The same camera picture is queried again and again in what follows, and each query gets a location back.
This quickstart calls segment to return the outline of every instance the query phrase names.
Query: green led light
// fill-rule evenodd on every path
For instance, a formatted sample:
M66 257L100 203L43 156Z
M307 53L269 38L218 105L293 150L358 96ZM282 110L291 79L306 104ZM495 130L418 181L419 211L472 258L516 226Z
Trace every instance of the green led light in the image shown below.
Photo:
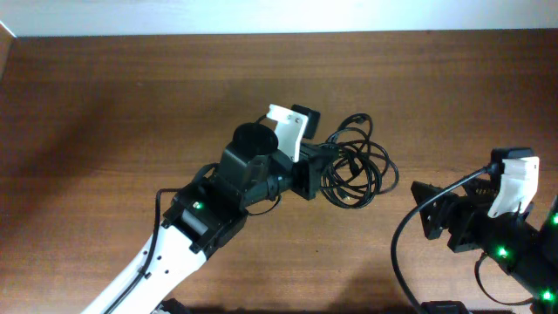
M192 207L196 208L196 209L202 209L203 208L203 203L200 201L195 201L194 204L192 205Z
M499 256L499 257L506 258L506 257L507 257L507 251L506 251L506 249L504 249L504 248L499 248L499 249L498 249L498 256Z
M555 295L553 295L549 290L542 293L542 299L545 301L554 301Z

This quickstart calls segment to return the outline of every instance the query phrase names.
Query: black cable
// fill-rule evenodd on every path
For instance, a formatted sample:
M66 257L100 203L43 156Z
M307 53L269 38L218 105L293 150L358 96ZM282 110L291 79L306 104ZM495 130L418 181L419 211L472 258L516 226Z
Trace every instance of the black cable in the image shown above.
M523 300L523 301L520 301L520 302L501 302L501 301L498 301L495 298L493 298L490 294L488 294L488 292L485 290L485 287L482 285L482 282L480 281L480 265L482 264L482 262L484 262L485 259L487 259L487 257L488 257L488 254L483 252L480 255L479 260L474 264L474 277L475 277L475 279L477 279L477 284L479 285L479 288L482 290L482 292L485 294L485 296L487 296L489 299L493 300L497 304L502 304L502 305L507 305L507 306L518 306L518 305L531 304L534 301L533 297L530 297L529 299Z
M139 269L138 275L133 279L130 285L122 291L119 297L112 302L111 306L106 309L105 314L110 314L116 309L117 306L132 292L132 290L138 285L141 278L146 275L147 269L149 268L149 264L153 259L153 254L155 253L155 246L157 244L157 236L159 235L159 225L160 225L160 196L163 193L176 193L180 191L179 188L162 188L157 191L157 195L155 195L155 223L153 226L153 236L151 238L151 245L149 246L149 251L147 253L146 262L143 266Z
M403 218L401 223L395 229L395 233L393 234L393 238L391 239L391 266L393 266L393 272L395 272L395 277L398 279L398 282L399 282L399 285L401 286L401 289L403 290L403 292L405 293L405 295L407 296L407 298L411 302L412 307L415 309L415 311L417 313L426 313L426 311L422 307L420 307L419 301L417 301L417 298L412 294L411 289L409 289L409 286L405 282L405 280L403 278L403 275L401 274L401 270L399 269L398 253L397 253L399 236L401 236L401 232L403 231L403 228L405 227L405 225L418 212L420 212L421 210L426 208L428 205L430 205L433 202L435 202L436 200L438 200L438 198L440 198L442 195L446 194L447 192L450 192L453 189L460 187L461 185L463 185L466 182L478 177L481 174L485 174L487 171L488 171L488 167L483 167L483 168L473 172L472 174L469 174L469 175L463 177L461 180L455 181L453 184L449 185L447 188L444 188L443 190L441 190L439 193L437 193L433 197L429 198L426 201L423 201L416 208L414 208L412 211L410 211L409 214L407 214Z
M277 197L276 203L273 204L273 206L272 206L270 209L268 209L268 210L266 210L266 211L262 211L261 213L250 213L250 212L248 212L248 215L249 215L249 216L265 215L265 214L267 214L268 212L270 212L270 211L272 211L273 209L275 209L275 208L277 207L277 205L279 205L279 204L281 203L281 200L282 200L282 195L279 195L279 197Z
M267 114L264 114L263 116L261 116L260 118L258 118L254 123L256 124L260 124L260 122L262 122L264 119L266 119L268 117Z
M362 125L364 122L369 124L367 133L360 128L349 126L353 123ZM334 147L339 150L339 158L334 160L322 175L322 186L320 188L323 196L340 208L363 208L370 204L376 195L388 193L398 185L398 167L390 159L385 149L371 140L373 128L372 118L368 114L353 114L341 123L337 131L330 135L325 143L320 144L320 147ZM344 133L354 133L362 139L338 142L339 136ZM371 160L372 157L384 161L382 171ZM349 166L351 173L349 179L343 179L338 172L345 166ZM395 179L388 188L382 189L382 178L389 168L393 169ZM366 177L365 184L352 183L363 173ZM347 197L357 201L348 203L345 201Z

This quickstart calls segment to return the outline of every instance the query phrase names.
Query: wood grain surface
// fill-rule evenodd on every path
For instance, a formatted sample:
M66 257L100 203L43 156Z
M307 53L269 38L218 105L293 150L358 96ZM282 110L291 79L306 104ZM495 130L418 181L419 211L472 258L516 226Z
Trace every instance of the wood grain surface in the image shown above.
M12 40L11 34L0 24L0 79L2 79Z
M531 146L539 228L558 192L557 100L558 31L17 39L0 83L0 311L83 310L151 235L157 189L219 160L270 103L320 111L316 141L368 113L398 188L354 211L287 193L170 297L229 310L406 304L389 244L412 182L445 186L493 147ZM475 283L480 252L453 254L447 239L428 242L413 219L400 240L418 300L502 309ZM527 296L493 263L482 276L502 300Z

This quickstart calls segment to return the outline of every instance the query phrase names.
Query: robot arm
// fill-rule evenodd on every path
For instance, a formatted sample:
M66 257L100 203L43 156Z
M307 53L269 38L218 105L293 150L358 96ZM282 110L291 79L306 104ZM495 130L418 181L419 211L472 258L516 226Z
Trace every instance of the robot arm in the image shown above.
M538 183L538 157L530 148L498 148L485 169L490 180L464 182L465 196L412 183L415 201L425 205L419 211L425 237L438 239L447 229L451 234L447 246L454 253L482 249L475 276L483 291L479 267L487 256L533 295L524 302L505 305L533 303L536 313L558 312L558 201L555 199L540 231L526 222L534 207L531 200ZM449 305L430 302L421 306L418 311L438 313Z
M199 269L243 228L247 217L252 215L247 206L279 198L278 203L281 193L287 190L306 200L316 197L326 170L332 175L337 170L332 169L333 162L340 158L337 138L321 145L301 143L302 138L314 136L320 114L298 105L292 110L275 105L269 108L267 117L277 121L275 131L259 123L264 117L256 123L238 126L218 164L203 167L184 188L158 192L152 238L84 314L152 312L178 283ZM351 116L344 127L353 122L362 123L356 119L360 116L368 117ZM358 157L368 160L370 155L364 154L363 147L364 144L355 153L344 149L345 155L354 154L347 157L350 159L347 163L352 165L352 159ZM398 178L397 167L387 154L384 160L386 169L393 167ZM371 161L357 168L354 175L365 171L371 180L369 167L372 166L376 183L367 189L359 188L363 200L354 205L356 208L369 203L380 189L383 174ZM176 194L171 207L163 214L163 223L159 224L161 192Z

